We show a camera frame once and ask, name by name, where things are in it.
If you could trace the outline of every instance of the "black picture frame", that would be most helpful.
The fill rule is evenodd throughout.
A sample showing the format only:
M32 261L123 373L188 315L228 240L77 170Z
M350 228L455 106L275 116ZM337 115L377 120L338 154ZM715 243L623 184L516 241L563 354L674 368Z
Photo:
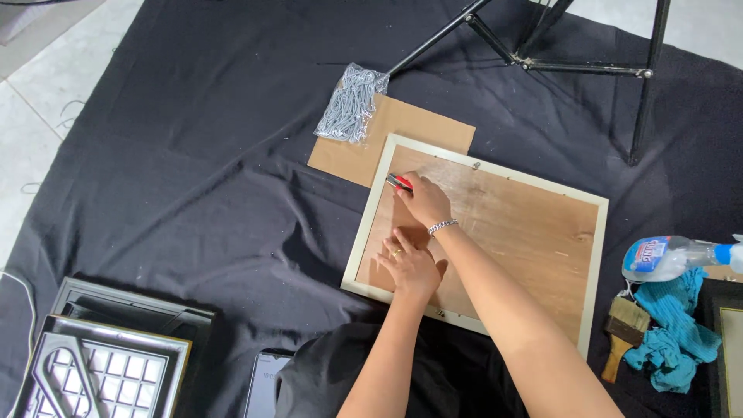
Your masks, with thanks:
M723 335L722 309L743 311L743 283L705 279L699 291L695 311L697 322ZM697 372L696 393L702 394L700 412L703 417L733 418L730 415L725 350L726 347L721 344L718 358L711 363L700 364Z

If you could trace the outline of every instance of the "paint brush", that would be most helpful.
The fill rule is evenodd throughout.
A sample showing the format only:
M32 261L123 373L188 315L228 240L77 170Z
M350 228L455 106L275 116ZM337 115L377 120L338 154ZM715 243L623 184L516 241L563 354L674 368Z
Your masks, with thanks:
M604 371L601 373L601 379L609 383L617 380L619 362L624 357L624 353L643 343L649 324L650 315L645 312L645 309L621 296L614 298L609 310L609 322L606 323L605 328L611 338L611 352Z

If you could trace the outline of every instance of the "cleaning spray bottle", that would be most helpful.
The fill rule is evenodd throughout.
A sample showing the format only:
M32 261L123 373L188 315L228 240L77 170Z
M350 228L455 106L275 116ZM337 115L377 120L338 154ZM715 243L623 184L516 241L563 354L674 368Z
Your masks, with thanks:
M693 267L730 264L743 273L743 235L734 234L737 244L714 244L684 237L643 238L629 248L622 275L631 282L664 282Z

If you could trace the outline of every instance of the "cloth rag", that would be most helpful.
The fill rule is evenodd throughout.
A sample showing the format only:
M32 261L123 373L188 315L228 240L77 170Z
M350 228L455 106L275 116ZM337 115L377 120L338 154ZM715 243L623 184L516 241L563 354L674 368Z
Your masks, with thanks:
M659 392L687 393L697 364L717 358L722 338L691 317L706 276L694 268L674 280L643 283L635 292L635 300L661 328L645 332L643 343L624 359L636 370L649 361L650 381Z

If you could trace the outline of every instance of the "tripod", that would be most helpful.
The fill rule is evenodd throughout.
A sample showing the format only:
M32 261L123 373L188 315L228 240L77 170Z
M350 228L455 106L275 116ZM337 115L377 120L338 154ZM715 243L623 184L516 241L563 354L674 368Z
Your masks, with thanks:
M663 45L663 34L666 31L666 21L668 20L668 10L670 9L671 0L658 0L655 8L655 22L653 23L652 37L650 39L650 49L648 51L647 62L642 65L624 66L612 62L588 62L588 63L566 63L550 60L538 60L530 58L529 52L534 45L542 38L549 28L562 17L568 6L573 0L557 0L555 5L543 16L542 21L531 31L529 37L518 47L517 51L511 51L500 39L491 31L491 29L477 16L477 11L482 9L491 0L475 0L466 6L461 13L447 23L442 29L434 33L425 42L420 44L402 61L398 62L391 70L389 76L392 77L403 67L410 64L419 55L431 48L436 42L444 38L449 32L456 29L462 23L467 23L488 45L498 54L507 65L519 65L525 71L558 71L568 73L583 74L602 74L613 76L636 77L643 81L642 92L640 93L640 106L637 110L635 119L635 131L632 135L632 145L627 154L626 163L634 167L640 162L640 145L645 135L645 127L650 113L649 102L652 101L652 78L655 75L655 68L658 60L661 58L661 46Z

